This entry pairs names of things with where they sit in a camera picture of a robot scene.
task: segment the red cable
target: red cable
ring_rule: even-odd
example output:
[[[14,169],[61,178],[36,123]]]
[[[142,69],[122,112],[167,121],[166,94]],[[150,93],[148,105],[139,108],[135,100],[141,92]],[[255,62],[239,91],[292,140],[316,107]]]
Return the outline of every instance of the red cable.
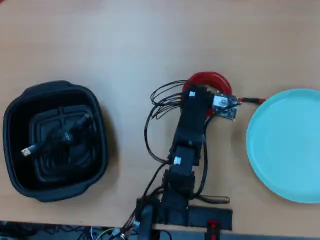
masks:
[[[209,85],[223,94],[232,95],[232,88],[229,81],[222,76],[220,73],[215,71],[201,71],[194,75],[192,75],[183,85],[182,91],[184,92],[186,88],[190,87],[189,83],[193,83],[196,85]],[[238,101],[242,102],[251,102],[256,104],[262,104],[265,99],[262,98],[239,98]],[[213,109],[209,109],[206,113],[207,117],[211,117],[214,114]]]

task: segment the teal plate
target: teal plate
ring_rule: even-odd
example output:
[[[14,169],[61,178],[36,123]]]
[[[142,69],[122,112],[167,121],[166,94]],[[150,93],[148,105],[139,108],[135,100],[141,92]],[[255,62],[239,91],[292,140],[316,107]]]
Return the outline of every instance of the teal plate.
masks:
[[[292,89],[266,100],[249,123],[246,151],[271,191],[320,203],[320,91]]]

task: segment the black wire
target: black wire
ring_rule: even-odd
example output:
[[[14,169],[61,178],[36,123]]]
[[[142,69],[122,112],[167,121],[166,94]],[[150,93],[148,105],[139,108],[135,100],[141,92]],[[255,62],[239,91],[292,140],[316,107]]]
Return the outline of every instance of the black wire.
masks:
[[[168,232],[167,230],[164,230],[164,229],[159,229],[160,232],[164,232],[166,233],[168,236],[169,236],[169,240],[172,240],[172,236],[171,236],[171,233]]]
[[[166,162],[162,163],[162,164],[158,167],[158,169],[155,171],[155,173],[153,174],[153,177],[151,178],[149,184],[146,186],[146,189],[144,190],[144,193],[143,193],[142,197],[145,197],[145,196],[147,195],[147,192],[148,192],[149,188],[151,187],[152,183],[154,182],[154,180],[156,179],[159,171],[160,171],[165,165],[167,165]]]
[[[150,120],[157,116],[157,109],[159,107],[165,107],[165,106],[180,106],[181,105],[181,101],[178,101],[176,100],[176,96],[181,96],[182,93],[175,93],[175,94],[172,94],[170,96],[167,96],[165,98],[163,98],[162,100],[160,100],[159,102],[155,102],[155,106],[153,106],[153,108],[151,109],[147,119],[146,119],[146,122],[145,122],[145,125],[144,125],[144,141],[145,141],[145,146],[146,146],[146,149],[148,151],[148,153],[151,155],[151,157],[153,157],[156,161],[160,162],[160,163],[169,163],[168,160],[165,160],[165,159],[162,159],[158,156],[156,156],[152,150],[150,149],[150,146],[149,146],[149,142],[148,142],[148,126],[149,126],[149,122]]]
[[[203,191],[204,187],[205,187],[205,183],[206,183],[206,178],[207,178],[207,173],[208,173],[208,148],[207,148],[207,138],[206,138],[206,132],[207,132],[207,128],[209,123],[212,121],[212,119],[219,113],[224,112],[228,109],[234,108],[238,105],[240,105],[241,103],[236,103],[236,104],[230,104],[227,107],[224,107],[220,110],[217,110],[212,116],[210,116],[207,121],[204,124],[204,141],[203,141],[203,172],[202,172],[202,178],[201,178],[201,182],[200,182],[200,186],[198,188],[198,190],[196,191],[196,193],[194,194],[194,198],[197,198],[205,203],[209,203],[209,204],[216,204],[218,203],[223,203],[223,204],[227,204],[230,202],[230,198],[227,196],[211,196],[212,198],[223,198],[225,200],[218,200],[215,201],[214,199],[209,199],[206,198],[204,195],[200,195],[201,192]]]

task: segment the wooden table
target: wooden table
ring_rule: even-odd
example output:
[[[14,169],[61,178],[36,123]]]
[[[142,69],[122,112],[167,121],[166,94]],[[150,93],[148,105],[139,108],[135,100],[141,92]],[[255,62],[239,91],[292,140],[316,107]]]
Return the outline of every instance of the wooden table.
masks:
[[[317,0],[5,0],[0,112],[34,84],[84,85],[105,114],[111,158],[104,177],[83,195],[41,203],[12,187],[1,152],[0,218],[121,226],[159,165],[143,137],[156,87],[217,71],[235,95],[267,98],[285,89],[320,89],[319,65]],[[245,135],[255,109],[243,105],[235,122],[210,124],[204,192],[230,196],[234,233],[320,236],[319,204],[278,197],[251,169]],[[178,118],[176,111],[151,123],[156,154],[167,155]]]

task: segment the black plastic container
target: black plastic container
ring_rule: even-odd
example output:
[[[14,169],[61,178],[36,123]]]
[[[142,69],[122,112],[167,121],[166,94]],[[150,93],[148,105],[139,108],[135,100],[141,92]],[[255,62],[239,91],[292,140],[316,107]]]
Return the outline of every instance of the black plastic container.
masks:
[[[39,131],[46,125],[45,118],[50,118],[50,121],[57,118],[63,123],[64,118],[76,120],[83,113],[92,115],[94,130],[99,137],[99,151],[93,159],[83,153],[83,161],[91,163],[88,165],[90,168],[85,169],[81,177],[67,180],[56,180],[55,176],[50,178],[49,175],[43,178],[41,171],[46,168],[37,166],[34,160],[26,159],[21,150],[34,144],[37,136],[41,139]],[[7,107],[3,117],[3,148],[14,188],[22,195],[41,202],[58,201],[82,194],[102,177],[108,165],[106,130],[99,103],[89,89],[67,81],[29,87]]]

